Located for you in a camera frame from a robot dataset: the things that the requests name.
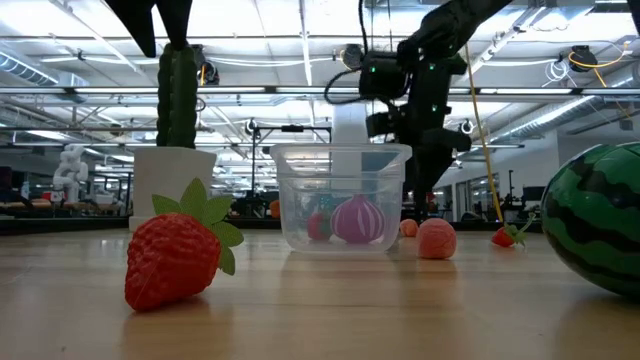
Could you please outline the black background stand frame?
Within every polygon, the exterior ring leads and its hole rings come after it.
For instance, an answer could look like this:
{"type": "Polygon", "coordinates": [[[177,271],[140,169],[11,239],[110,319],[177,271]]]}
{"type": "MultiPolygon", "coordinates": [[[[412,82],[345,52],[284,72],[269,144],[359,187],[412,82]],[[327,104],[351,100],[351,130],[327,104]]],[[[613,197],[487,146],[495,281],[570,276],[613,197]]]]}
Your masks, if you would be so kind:
{"type": "Polygon", "coordinates": [[[262,144],[263,140],[266,140],[273,131],[279,131],[283,133],[302,133],[310,131],[318,138],[324,141],[319,135],[319,131],[326,131],[329,136],[329,140],[332,140],[332,127],[331,126],[303,126],[303,125],[282,125],[282,126],[258,126],[253,127],[253,133],[251,135],[251,190],[249,195],[255,197],[256,195],[256,148],[262,144]],[[257,133],[262,130],[266,131],[266,134],[257,140],[257,133]]]}

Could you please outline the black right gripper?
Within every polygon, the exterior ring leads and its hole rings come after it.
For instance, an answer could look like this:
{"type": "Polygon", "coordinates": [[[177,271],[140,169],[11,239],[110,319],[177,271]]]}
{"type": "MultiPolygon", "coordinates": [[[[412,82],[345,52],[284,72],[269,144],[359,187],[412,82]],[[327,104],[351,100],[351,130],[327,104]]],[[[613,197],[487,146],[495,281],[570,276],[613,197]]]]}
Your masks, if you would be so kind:
{"type": "Polygon", "coordinates": [[[432,192],[435,192],[436,183],[453,163],[451,149],[468,151],[471,148],[468,135],[444,127],[445,117],[451,113],[448,106],[451,78],[466,70],[467,63],[458,54],[441,59],[420,59],[405,70],[408,74],[406,94],[395,100],[374,98],[384,103],[387,110],[366,118],[369,137],[393,134],[398,142],[418,149],[414,155],[413,190],[416,221],[422,220],[430,183],[425,149],[443,147],[438,149],[432,165],[432,192]]]}

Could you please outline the purple toy onion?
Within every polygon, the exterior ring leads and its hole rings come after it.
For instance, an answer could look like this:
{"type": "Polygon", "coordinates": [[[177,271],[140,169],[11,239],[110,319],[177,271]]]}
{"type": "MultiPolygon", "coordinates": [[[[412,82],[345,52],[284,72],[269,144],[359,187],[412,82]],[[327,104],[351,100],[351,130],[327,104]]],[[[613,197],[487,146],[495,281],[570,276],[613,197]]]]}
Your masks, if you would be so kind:
{"type": "Polygon", "coordinates": [[[361,194],[340,204],[330,219],[333,234],[356,245],[369,244],[380,238],[385,225],[382,210],[361,194]]]}

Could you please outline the overhead rig light bar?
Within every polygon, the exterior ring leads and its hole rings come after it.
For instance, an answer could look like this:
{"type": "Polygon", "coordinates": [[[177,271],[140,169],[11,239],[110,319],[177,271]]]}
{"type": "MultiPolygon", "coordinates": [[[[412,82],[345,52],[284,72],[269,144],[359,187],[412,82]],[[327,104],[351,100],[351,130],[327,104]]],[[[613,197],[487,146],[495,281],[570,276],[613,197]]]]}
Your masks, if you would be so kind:
{"type": "MultiPolygon", "coordinates": [[[[157,87],[0,87],[0,95],[150,95],[156,94],[157,87]]],[[[640,88],[476,88],[479,95],[560,95],[560,96],[640,96],[640,88]]],[[[202,87],[198,94],[286,94],[323,95],[319,86],[222,86],[202,87]]]]}

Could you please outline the green striped toy watermelon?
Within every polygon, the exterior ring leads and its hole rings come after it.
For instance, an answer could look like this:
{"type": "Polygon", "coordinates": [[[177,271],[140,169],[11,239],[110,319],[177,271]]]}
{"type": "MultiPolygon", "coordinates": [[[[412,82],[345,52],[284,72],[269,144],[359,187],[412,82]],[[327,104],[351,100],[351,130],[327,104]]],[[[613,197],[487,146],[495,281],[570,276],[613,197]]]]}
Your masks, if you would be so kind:
{"type": "Polygon", "coordinates": [[[549,181],[542,230],[571,270],[640,300],[640,142],[595,145],[549,181]]]}

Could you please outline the white square pillar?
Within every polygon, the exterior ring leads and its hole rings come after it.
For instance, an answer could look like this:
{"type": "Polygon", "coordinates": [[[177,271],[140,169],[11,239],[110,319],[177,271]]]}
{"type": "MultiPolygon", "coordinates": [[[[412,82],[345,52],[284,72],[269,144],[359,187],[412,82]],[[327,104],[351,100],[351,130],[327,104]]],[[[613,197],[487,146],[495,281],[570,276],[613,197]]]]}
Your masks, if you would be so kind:
{"type": "Polygon", "coordinates": [[[368,143],[366,117],[365,104],[336,105],[332,118],[332,142],[337,144],[368,143]]]}

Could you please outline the large red toy strawberry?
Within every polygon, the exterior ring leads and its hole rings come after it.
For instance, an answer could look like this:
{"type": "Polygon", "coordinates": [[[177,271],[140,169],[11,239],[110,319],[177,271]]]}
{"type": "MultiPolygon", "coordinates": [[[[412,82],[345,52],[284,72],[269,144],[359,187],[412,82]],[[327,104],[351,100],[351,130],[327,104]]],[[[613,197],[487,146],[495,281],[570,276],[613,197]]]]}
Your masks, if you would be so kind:
{"type": "Polygon", "coordinates": [[[194,178],[174,200],[153,194],[155,215],[134,231],[127,249],[124,297],[137,312],[195,296],[218,271],[233,276],[233,249],[244,235],[226,221],[233,197],[207,194],[194,178]]]}

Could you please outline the black aluminium rig frame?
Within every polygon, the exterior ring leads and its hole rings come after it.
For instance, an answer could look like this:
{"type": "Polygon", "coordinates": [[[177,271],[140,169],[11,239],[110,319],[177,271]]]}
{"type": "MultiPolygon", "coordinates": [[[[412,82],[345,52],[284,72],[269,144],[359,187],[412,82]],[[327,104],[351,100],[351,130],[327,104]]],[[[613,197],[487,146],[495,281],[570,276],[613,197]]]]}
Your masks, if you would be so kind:
{"type": "MultiPolygon", "coordinates": [[[[242,230],[281,229],[281,221],[278,219],[232,218],[225,221],[242,230]]],[[[488,222],[451,222],[450,224],[456,231],[494,231],[500,227],[498,223],[488,222]]],[[[0,218],[0,236],[109,229],[129,229],[129,218],[0,218]]],[[[534,222],[526,232],[543,233],[539,222],[534,222]]]]}

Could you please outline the clear plastic tupperware container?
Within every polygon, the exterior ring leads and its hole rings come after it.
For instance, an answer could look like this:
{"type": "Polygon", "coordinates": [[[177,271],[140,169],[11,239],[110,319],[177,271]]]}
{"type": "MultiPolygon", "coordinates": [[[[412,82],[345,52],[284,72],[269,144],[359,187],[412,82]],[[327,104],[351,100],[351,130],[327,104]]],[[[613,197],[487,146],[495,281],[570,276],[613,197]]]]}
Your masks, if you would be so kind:
{"type": "Polygon", "coordinates": [[[412,150],[400,144],[279,144],[276,164],[281,228],[295,251],[307,253],[383,253],[399,232],[405,163],[412,150]],[[384,234],[369,244],[349,244],[333,234],[313,241],[307,221],[314,212],[331,216],[354,195],[364,195],[386,218],[384,234]]]}

